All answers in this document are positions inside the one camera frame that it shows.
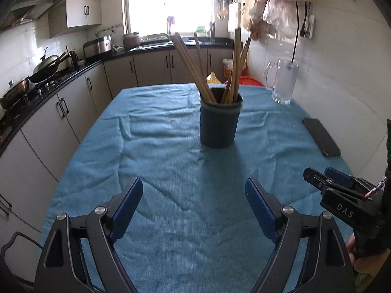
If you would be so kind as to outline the person's right hand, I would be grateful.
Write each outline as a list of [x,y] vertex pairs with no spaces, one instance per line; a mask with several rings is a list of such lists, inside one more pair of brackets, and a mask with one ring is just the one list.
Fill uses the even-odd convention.
[[348,255],[351,261],[351,265],[354,266],[355,261],[356,261],[356,256],[355,256],[355,235],[352,233],[351,236],[348,239],[348,242],[346,243]]

